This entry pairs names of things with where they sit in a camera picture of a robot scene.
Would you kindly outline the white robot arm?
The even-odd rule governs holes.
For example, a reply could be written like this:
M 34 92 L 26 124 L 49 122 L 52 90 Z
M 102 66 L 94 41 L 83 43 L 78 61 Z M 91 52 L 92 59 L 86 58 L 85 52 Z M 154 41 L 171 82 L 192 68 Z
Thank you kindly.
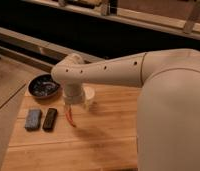
M 200 51 L 149 51 L 90 64 L 73 53 L 51 75 L 70 103 L 83 95 L 84 83 L 139 87 L 138 171 L 200 171 Z

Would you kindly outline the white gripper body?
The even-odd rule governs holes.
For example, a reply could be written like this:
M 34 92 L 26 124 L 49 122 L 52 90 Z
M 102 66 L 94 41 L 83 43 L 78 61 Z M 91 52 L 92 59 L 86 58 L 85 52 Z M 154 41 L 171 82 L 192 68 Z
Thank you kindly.
M 95 89 L 82 84 L 67 84 L 63 86 L 63 99 L 67 106 L 83 105 L 88 108 L 93 104 Z

